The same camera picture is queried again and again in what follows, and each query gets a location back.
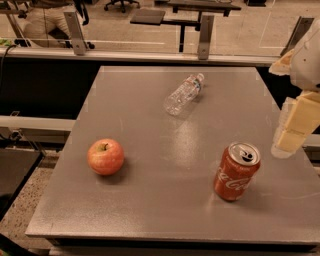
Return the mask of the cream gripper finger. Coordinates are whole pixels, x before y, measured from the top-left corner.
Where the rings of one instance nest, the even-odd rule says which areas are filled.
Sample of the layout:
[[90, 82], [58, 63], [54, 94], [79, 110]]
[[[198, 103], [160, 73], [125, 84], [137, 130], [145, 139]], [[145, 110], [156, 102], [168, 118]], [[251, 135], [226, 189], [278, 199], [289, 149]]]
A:
[[277, 146], [294, 154], [306, 138], [320, 126], [320, 94], [302, 91], [285, 123]]
[[284, 151], [277, 146], [277, 143], [280, 140], [281, 134], [285, 129], [285, 123], [289, 117], [289, 114], [295, 104], [296, 100], [290, 97], [285, 99], [285, 102], [282, 105], [279, 119], [278, 119], [278, 126], [275, 130], [272, 146], [271, 146], [271, 154], [276, 158], [289, 158], [291, 156], [290, 152]]

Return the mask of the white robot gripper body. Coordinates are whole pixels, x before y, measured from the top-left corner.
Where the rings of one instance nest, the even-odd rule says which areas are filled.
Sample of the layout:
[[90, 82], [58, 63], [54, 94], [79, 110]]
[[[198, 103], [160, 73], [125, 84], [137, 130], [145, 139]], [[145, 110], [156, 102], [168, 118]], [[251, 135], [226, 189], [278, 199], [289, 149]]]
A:
[[320, 19], [315, 19], [295, 47], [274, 62], [269, 72], [289, 75], [301, 90], [320, 91]]

